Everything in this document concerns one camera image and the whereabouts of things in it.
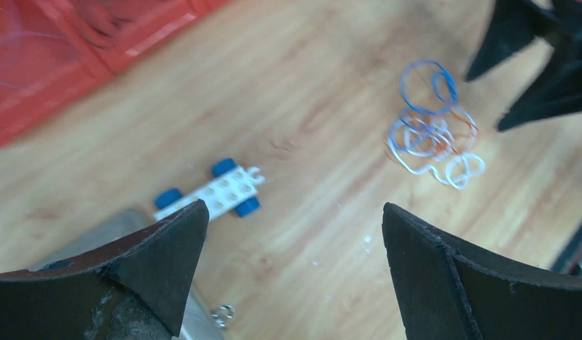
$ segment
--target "red plastic bin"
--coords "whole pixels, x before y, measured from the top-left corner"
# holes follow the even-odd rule
[[[191,7],[191,11],[197,13],[199,18],[203,18],[211,10],[205,1],[208,0],[186,0]]]
[[[0,0],[0,146],[111,77],[46,0]]]
[[[194,22],[187,0],[51,0],[108,68],[118,73]]]
[[[221,6],[226,5],[230,0],[205,0],[207,1],[207,6],[213,11],[219,9]]]

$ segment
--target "wooden board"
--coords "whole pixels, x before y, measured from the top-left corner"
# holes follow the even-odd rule
[[[211,223],[195,276],[208,304],[235,307],[231,339],[405,338],[381,239],[385,202],[548,267],[582,219],[582,115],[493,131],[547,46],[458,82],[487,163],[465,191],[409,174],[385,144],[405,105],[404,66],[432,58],[459,78],[490,13],[491,1],[476,0],[226,6],[0,150],[0,271],[123,208],[152,212],[155,195],[200,186],[224,157],[267,178],[262,210]],[[432,104],[428,83],[411,91]]]

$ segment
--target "small metal spring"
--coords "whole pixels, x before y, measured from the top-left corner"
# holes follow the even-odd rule
[[[220,329],[228,328],[228,323],[233,320],[234,314],[235,311],[231,305],[221,305],[218,309],[211,312],[211,316],[216,322],[216,327]]]

